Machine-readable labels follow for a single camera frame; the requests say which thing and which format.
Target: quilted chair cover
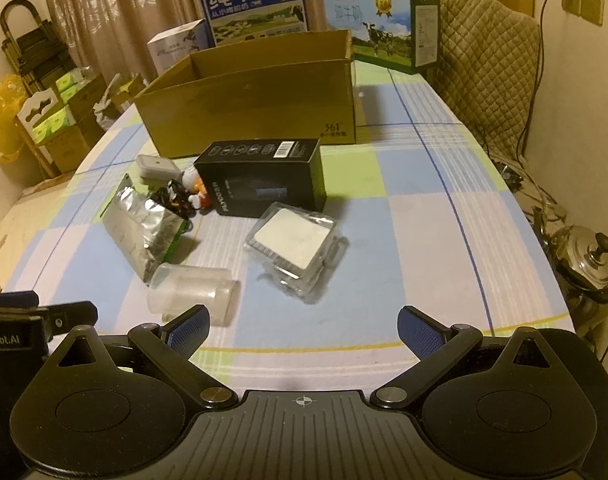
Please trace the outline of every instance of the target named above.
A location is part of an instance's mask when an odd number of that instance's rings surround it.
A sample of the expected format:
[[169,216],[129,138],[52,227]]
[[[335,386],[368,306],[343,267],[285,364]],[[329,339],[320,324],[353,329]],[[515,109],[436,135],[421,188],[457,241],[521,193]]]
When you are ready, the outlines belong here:
[[441,8],[442,50],[427,80],[482,146],[515,159],[535,85],[538,22],[497,0],[442,0]]

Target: plastic cup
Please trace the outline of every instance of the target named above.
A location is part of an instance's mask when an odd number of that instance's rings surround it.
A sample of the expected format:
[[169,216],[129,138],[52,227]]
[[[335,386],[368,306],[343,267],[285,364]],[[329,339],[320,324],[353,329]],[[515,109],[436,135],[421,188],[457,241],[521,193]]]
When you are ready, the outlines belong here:
[[161,264],[148,284],[146,301],[153,314],[175,318],[202,304],[211,326],[224,326],[234,282],[228,269]]

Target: white box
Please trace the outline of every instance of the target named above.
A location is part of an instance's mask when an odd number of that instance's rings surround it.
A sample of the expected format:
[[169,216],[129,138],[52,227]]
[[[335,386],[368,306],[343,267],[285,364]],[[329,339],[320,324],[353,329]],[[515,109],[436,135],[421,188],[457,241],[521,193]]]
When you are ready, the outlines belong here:
[[162,75],[190,52],[210,47],[208,23],[206,20],[180,25],[160,32],[148,44],[153,63]]

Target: yellow plastic bag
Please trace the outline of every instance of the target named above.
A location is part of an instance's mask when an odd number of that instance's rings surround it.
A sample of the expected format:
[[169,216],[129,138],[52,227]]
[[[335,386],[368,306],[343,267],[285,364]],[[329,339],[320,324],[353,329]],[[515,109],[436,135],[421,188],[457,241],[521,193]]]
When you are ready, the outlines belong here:
[[22,140],[22,123],[16,115],[28,99],[28,94],[18,75],[7,75],[0,83],[0,163],[15,162],[24,141]]

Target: black product box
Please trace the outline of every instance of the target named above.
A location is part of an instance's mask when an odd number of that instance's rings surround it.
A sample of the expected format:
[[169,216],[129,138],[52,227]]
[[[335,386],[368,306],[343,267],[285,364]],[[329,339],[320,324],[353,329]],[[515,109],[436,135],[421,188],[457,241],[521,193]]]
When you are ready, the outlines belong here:
[[273,202],[322,211],[319,139],[220,140],[194,163],[218,213],[260,218]]

